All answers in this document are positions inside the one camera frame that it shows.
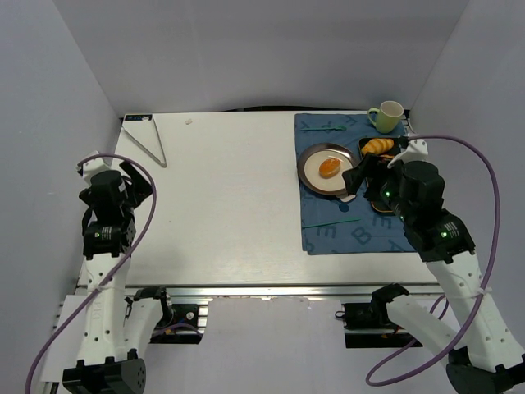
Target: gray wall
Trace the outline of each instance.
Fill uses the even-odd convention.
[[[503,216],[492,287],[510,328],[525,345],[524,71],[525,2],[471,0],[412,116],[418,132],[461,136],[495,166]],[[465,219],[486,261],[494,212],[486,170],[453,143],[432,141],[431,158],[447,182],[447,206]]]
[[[0,53],[0,382],[18,393],[80,270],[75,164],[119,126],[52,0],[2,1]]]
[[[468,0],[55,0],[118,114],[411,108]]]

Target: blue cloth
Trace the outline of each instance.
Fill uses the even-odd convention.
[[[346,131],[317,130],[303,128],[344,126]],[[403,125],[390,133],[402,135]],[[376,131],[367,115],[295,115],[295,153],[297,158],[309,146],[321,142],[332,142],[345,146],[358,156],[358,142],[363,137],[384,137]],[[336,197],[319,195],[299,181],[301,198],[301,227],[346,218],[360,218],[358,222],[338,223],[324,227],[305,228],[303,250],[308,254],[338,254],[367,252],[407,252],[413,247],[403,235],[403,223],[396,217],[375,213],[363,197],[365,182],[357,197],[342,203]]]

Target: green utensil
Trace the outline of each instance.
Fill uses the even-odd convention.
[[[317,131],[317,130],[335,130],[335,131],[346,131],[344,126],[329,126],[329,127],[303,127],[301,130],[304,131]]]
[[[301,228],[312,228],[312,227],[322,227],[322,226],[330,226],[331,224],[337,224],[337,223],[346,223],[346,222],[358,222],[361,220],[360,218],[350,218],[345,220],[339,220],[337,222],[328,222],[328,223],[321,223],[321,224],[311,224],[309,226],[302,226]]]

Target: white table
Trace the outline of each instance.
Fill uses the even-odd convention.
[[[133,255],[128,286],[436,282],[415,253],[302,250],[296,113],[156,114],[167,168],[121,132],[116,152],[142,163],[158,187],[157,212]],[[135,211],[139,230],[150,200]]]

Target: green cup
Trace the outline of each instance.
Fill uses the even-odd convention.
[[[377,114],[375,121],[371,116],[373,113]],[[368,119],[382,134],[388,134],[394,130],[402,116],[403,106],[396,101],[385,101],[379,109],[370,108],[368,110]]]

